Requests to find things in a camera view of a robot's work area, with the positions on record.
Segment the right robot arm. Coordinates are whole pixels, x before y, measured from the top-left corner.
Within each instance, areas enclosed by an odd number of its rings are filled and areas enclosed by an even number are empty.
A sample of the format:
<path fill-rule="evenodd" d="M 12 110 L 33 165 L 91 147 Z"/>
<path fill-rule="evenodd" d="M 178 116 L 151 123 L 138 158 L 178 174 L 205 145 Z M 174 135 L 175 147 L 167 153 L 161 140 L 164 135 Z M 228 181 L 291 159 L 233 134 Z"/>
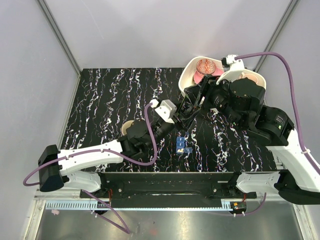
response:
<path fill-rule="evenodd" d="M 263 104 L 265 87 L 243 77 L 237 80 L 217 79 L 205 75 L 199 84 L 183 90 L 187 113 L 200 108 L 216 109 L 249 137 L 272 152 L 285 169 L 272 173 L 241 173 L 227 185 L 228 195 L 239 198 L 244 193 L 262 191 L 278 194 L 296 205 L 320 203 L 319 166 L 298 150 L 298 129 L 281 109 Z"/>

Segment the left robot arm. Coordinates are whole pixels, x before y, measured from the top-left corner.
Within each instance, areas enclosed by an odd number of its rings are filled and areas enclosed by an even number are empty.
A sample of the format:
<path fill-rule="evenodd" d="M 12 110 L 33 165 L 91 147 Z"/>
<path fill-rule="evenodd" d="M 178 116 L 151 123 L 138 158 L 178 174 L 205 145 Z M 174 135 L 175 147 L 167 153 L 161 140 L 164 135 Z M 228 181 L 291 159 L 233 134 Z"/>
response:
<path fill-rule="evenodd" d="M 152 166 L 158 158 L 157 142 L 174 129 L 188 130 L 198 114 L 197 110 L 189 114 L 177 112 L 171 118 L 160 117 L 154 123 L 146 115 L 133 121 L 120 138 L 82 149 L 59 150 L 55 144 L 48 145 L 38 160 L 39 189 L 53 192 L 68 187 L 103 198 L 108 193 L 107 184 L 98 174 L 86 173 L 83 169 L 123 161 Z"/>

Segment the blue pill organizer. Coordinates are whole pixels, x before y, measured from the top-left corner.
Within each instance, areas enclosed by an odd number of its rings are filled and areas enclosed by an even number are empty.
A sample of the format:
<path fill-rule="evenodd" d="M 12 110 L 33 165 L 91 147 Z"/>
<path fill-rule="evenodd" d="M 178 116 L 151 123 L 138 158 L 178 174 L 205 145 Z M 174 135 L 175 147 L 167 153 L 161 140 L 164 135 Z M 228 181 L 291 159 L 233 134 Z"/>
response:
<path fill-rule="evenodd" d="M 178 136 L 176 138 L 176 153 L 179 155 L 191 154 L 193 152 L 193 149 L 191 147 L 188 147 L 186 144 L 187 144 L 186 138 Z"/>

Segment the green pill bottle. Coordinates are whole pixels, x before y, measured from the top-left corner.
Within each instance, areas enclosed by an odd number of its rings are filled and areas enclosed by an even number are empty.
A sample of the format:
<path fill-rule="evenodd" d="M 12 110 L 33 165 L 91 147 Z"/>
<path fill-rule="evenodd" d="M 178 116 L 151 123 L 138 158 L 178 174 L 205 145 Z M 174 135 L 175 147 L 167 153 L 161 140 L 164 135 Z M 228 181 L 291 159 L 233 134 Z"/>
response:
<path fill-rule="evenodd" d="M 178 114 L 183 118 L 188 118 L 194 111 L 194 105 L 187 95 L 184 96 L 179 108 Z"/>

